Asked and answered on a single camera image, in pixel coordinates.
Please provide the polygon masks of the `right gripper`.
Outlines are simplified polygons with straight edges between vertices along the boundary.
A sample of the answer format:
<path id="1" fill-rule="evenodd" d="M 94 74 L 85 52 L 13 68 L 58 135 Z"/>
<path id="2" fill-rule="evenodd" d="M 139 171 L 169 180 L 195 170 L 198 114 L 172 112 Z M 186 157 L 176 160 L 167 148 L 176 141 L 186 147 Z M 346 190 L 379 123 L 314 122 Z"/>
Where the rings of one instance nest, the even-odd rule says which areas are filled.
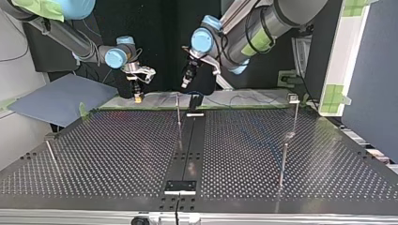
<path id="1" fill-rule="evenodd" d="M 143 102 L 143 100 L 145 98 L 145 94 L 142 89 L 143 80 L 136 74 L 128 74 L 127 80 L 130 82 L 131 91 L 134 94 L 134 102 L 140 103 L 140 99 L 141 99 L 141 102 Z"/>

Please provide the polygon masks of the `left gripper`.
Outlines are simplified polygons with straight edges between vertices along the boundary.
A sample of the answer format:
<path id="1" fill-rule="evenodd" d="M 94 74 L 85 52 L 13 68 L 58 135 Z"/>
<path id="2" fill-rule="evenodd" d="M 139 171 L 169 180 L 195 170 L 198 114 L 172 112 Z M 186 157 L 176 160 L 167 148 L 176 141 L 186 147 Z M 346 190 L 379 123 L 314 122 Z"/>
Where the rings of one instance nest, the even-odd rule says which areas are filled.
<path id="1" fill-rule="evenodd" d="M 185 66 L 184 78 L 182 80 L 181 88 L 187 88 L 189 83 L 194 79 L 197 74 L 197 69 L 201 66 L 199 60 L 190 60 Z"/>

